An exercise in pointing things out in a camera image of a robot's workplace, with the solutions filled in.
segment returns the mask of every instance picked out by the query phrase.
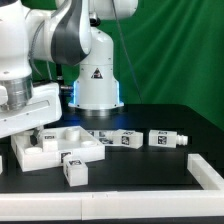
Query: white container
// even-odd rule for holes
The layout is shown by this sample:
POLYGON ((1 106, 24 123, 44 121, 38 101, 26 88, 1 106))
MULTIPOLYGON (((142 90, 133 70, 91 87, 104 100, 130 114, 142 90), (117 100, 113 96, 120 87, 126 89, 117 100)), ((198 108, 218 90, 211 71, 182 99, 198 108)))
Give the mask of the white container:
POLYGON ((113 141, 113 144, 123 145, 130 148, 140 148, 143 145, 143 133, 135 131, 110 131, 105 133, 106 138, 113 141))
POLYGON ((176 148, 176 145, 187 145, 188 137, 177 135, 175 131, 151 130, 149 132, 149 145, 176 148))

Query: black cable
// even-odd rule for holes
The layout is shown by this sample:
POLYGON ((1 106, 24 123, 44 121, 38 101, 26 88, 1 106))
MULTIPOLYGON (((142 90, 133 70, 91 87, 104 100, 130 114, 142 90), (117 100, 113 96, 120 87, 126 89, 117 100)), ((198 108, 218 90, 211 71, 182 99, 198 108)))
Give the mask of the black cable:
POLYGON ((139 88, 138 81, 137 81, 137 78, 136 78, 136 74, 135 74, 133 65, 131 63, 130 57, 128 55, 127 48, 126 48, 125 41, 124 41, 124 36, 123 36, 123 33, 122 33, 122 29, 121 29, 121 25, 120 25, 119 20, 118 20, 118 16, 117 16, 114 0, 112 0, 112 4, 113 4, 114 15, 115 15, 116 22, 117 22, 117 28, 118 28, 118 31, 119 31, 119 34, 120 34, 120 38, 121 38, 122 47, 123 47, 125 56, 127 58, 128 64, 129 64, 131 75, 132 75, 132 78, 134 80, 135 87, 136 87, 136 90, 137 90, 140 102, 141 102, 141 104, 143 104, 140 88, 139 88))

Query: white box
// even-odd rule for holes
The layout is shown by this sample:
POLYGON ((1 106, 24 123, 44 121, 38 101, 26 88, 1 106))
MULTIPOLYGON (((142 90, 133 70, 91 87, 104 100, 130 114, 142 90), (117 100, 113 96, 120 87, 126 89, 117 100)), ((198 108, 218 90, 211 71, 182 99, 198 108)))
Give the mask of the white box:
POLYGON ((57 150, 44 151, 43 141, 33 147, 30 143, 32 131, 11 136, 11 145, 23 172, 62 166, 66 155, 80 157, 84 162, 105 159, 105 146, 80 126, 44 129, 41 135, 44 136, 46 133, 55 133, 57 150), (76 141, 66 139, 66 131, 71 128, 80 131, 80 137, 76 141))
POLYGON ((65 156, 63 171, 70 187, 88 184, 88 167, 81 158, 65 156))

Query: white cylinder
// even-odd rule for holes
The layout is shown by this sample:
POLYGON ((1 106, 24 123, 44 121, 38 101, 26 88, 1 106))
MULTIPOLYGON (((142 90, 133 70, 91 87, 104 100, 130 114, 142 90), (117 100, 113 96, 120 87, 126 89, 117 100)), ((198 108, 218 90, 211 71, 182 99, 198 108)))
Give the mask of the white cylinder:
POLYGON ((67 128, 65 131, 65 138, 68 141, 77 142, 80 140, 80 129, 79 128, 67 128))

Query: white block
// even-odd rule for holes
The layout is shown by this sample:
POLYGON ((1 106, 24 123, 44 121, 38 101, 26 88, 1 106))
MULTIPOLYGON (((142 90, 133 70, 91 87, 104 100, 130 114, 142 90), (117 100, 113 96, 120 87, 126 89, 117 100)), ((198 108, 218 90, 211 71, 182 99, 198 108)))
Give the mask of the white block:
POLYGON ((88 184, 88 167, 75 156, 65 156, 63 171, 70 187, 88 184))
POLYGON ((204 190, 224 190, 224 179, 199 155, 188 155, 188 170, 204 190))
POLYGON ((58 151, 58 140, 55 132, 47 132, 43 134, 43 151, 58 151))

